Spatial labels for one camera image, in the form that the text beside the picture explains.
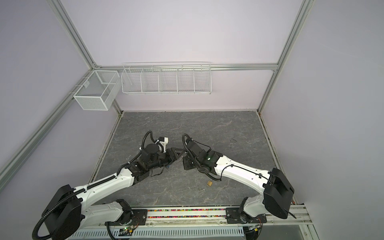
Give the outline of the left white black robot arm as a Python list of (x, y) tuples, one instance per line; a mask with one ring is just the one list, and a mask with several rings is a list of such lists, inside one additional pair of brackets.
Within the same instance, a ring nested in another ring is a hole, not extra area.
[(130, 206), (123, 200), (116, 201), (116, 206), (111, 210), (92, 210), (91, 206), (121, 189), (138, 184), (152, 176), (154, 169), (164, 169), (185, 153), (184, 149), (168, 149), (166, 137), (152, 140), (151, 144), (146, 145), (146, 138), (152, 136), (152, 131), (145, 134), (139, 153), (131, 161), (121, 165), (116, 173), (87, 185), (75, 188), (65, 185), (59, 188), (35, 225), (32, 238), (64, 240), (95, 218), (107, 222), (128, 223), (133, 214)]

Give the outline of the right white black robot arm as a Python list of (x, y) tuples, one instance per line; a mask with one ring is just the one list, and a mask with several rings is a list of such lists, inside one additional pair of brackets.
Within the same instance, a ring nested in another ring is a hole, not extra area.
[(288, 216), (295, 218), (290, 212), (295, 190), (281, 170), (252, 168), (211, 148), (204, 150), (201, 143), (194, 141), (187, 134), (182, 135), (182, 143), (186, 152), (186, 170), (197, 169), (214, 181), (229, 178), (258, 193), (255, 197), (243, 199), (239, 207), (241, 216), (253, 219), (269, 213), (280, 219), (287, 219)]

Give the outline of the white mesh box basket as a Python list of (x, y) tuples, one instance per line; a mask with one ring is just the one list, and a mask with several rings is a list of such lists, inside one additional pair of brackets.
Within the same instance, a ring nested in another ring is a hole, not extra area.
[(74, 98), (85, 111), (108, 111), (121, 87), (118, 71), (95, 70), (75, 92)]

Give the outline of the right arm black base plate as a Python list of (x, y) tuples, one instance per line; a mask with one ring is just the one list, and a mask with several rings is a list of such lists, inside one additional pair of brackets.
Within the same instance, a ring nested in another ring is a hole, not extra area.
[(225, 211), (228, 224), (265, 224), (267, 222), (265, 214), (250, 217), (246, 213), (240, 212), (240, 208), (226, 208)]

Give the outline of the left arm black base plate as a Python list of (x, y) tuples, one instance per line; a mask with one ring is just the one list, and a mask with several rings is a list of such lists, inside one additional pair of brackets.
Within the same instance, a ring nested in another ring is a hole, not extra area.
[(143, 226), (146, 224), (148, 215), (147, 209), (133, 209), (123, 214), (114, 222), (109, 222), (110, 226)]

